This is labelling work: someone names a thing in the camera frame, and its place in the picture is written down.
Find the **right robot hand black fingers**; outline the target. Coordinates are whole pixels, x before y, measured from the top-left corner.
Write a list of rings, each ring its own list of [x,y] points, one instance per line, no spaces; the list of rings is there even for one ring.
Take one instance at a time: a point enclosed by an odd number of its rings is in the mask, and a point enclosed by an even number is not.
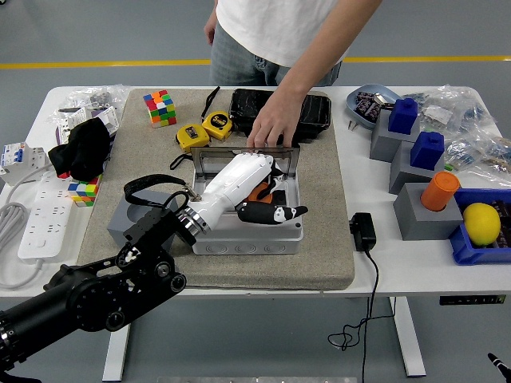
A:
[[[500,373],[505,379],[505,382],[511,383],[511,369],[493,353],[488,353],[487,357],[491,361],[491,363],[500,371]]]

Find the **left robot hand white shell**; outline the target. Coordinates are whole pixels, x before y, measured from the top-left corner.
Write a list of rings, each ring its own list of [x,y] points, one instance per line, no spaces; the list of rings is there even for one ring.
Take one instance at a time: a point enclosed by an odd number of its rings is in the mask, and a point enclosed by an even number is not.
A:
[[[212,179],[197,200],[187,203],[182,217],[208,233],[223,213],[233,209],[241,221],[263,225],[280,225],[306,214],[305,206],[286,207],[261,200],[280,186],[283,177],[273,156],[242,152]]]

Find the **person's left hand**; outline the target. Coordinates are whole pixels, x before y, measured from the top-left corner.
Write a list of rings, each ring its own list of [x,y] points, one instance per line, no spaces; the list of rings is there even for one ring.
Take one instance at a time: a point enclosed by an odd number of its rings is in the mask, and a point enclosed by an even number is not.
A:
[[[248,148],[275,148],[279,139],[285,148],[292,146],[306,93],[277,89],[260,110],[247,138]]]

